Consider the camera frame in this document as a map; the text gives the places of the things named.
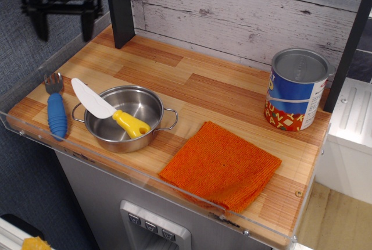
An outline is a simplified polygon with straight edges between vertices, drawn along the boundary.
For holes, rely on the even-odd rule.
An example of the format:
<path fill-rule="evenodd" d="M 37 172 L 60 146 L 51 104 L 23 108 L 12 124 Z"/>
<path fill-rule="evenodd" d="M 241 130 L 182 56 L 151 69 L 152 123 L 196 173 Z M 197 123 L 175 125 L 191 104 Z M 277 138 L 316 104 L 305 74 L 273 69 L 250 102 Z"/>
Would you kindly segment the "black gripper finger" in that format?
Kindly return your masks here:
<path fill-rule="evenodd" d="M 87 11 L 81 15 L 82 34 L 85 42 L 92 38 L 95 19 L 96 17 L 94 11 Z"/>
<path fill-rule="evenodd" d="M 47 15 L 43 12 L 31 12 L 29 16 L 38 38 L 43 41 L 48 41 L 49 31 Z"/>

